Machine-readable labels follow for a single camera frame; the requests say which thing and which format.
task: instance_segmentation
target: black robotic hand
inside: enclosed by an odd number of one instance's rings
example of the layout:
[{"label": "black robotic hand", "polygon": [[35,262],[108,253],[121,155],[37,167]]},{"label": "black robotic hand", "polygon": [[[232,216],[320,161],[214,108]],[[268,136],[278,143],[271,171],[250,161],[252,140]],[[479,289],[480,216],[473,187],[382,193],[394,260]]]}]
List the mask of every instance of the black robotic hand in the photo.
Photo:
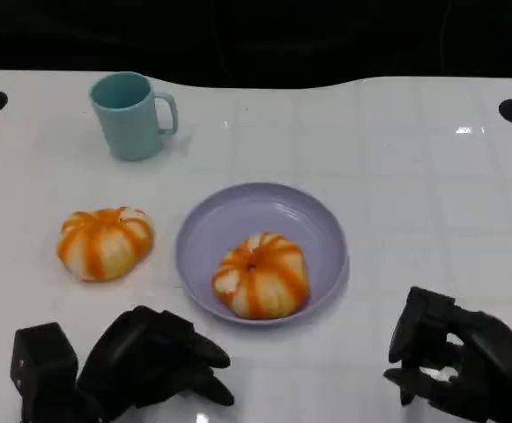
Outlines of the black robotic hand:
[{"label": "black robotic hand", "polygon": [[[449,342],[457,335],[463,345]],[[484,423],[512,423],[512,330],[501,320],[455,305],[418,287],[409,292],[389,350],[384,376],[401,389],[402,405],[416,395],[446,413]],[[452,367],[457,376],[435,380],[430,369]]]},{"label": "black robotic hand", "polygon": [[25,423],[107,423],[133,405],[183,390],[232,405],[234,397],[212,371],[229,365],[192,323],[141,306],[111,324],[77,381],[78,359],[57,323],[17,330],[11,379],[23,397]]}]

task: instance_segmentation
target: ceramic mug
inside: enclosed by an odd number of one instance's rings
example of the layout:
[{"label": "ceramic mug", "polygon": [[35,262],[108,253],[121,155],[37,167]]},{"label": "ceramic mug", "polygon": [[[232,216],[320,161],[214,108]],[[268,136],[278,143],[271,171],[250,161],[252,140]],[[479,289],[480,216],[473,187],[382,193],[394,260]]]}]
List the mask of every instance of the ceramic mug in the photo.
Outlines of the ceramic mug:
[{"label": "ceramic mug", "polygon": [[[108,75],[91,87],[89,97],[111,153],[119,159],[147,159],[161,149],[160,135],[177,131],[174,97],[155,93],[148,78],[139,73]],[[160,128],[154,99],[167,101],[173,120],[171,129]]]}]

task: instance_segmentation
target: glossy tabletop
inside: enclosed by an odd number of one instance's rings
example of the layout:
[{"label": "glossy tabletop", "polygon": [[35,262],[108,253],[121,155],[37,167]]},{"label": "glossy tabletop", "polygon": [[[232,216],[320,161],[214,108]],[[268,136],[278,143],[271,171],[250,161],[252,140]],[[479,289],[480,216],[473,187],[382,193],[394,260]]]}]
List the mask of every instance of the glossy tabletop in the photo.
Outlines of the glossy tabletop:
[{"label": "glossy tabletop", "polygon": [[[14,331],[58,321],[80,364],[124,310],[190,319],[233,365],[220,408],[192,395],[122,421],[446,423],[421,401],[402,410],[382,379],[410,286],[456,296],[512,327],[512,123],[498,106],[512,80],[374,78],[300,91],[195,88],[173,94],[181,130],[144,162],[113,159],[87,92],[99,73],[0,71],[0,423],[19,421],[9,380]],[[321,199],[347,238],[347,288],[298,324],[244,328],[186,298],[174,238],[211,193],[282,182]],[[127,278],[85,285],[56,258],[77,210],[130,205],[156,225],[156,248]]]}]

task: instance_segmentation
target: purple plate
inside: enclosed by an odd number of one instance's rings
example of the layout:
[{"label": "purple plate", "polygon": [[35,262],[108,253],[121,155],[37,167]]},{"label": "purple plate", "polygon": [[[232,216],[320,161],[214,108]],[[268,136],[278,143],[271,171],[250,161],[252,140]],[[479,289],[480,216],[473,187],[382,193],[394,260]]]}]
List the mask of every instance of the purple plate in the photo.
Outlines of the purple plate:
[{"label": "purple plate", "polygon": [[[273,320],[242,319],[212,291],[212,274],[229,249],[259,232],[276,232],[302,248],[310,297],[294,315]],[[245,324],[291,321],[319,308],[347,281],[349,259],[342,228],[315,198],[273,183],[247,183],[223,189],[199,204],[185,219],[175,248],[183,287],[202,308]]]}]

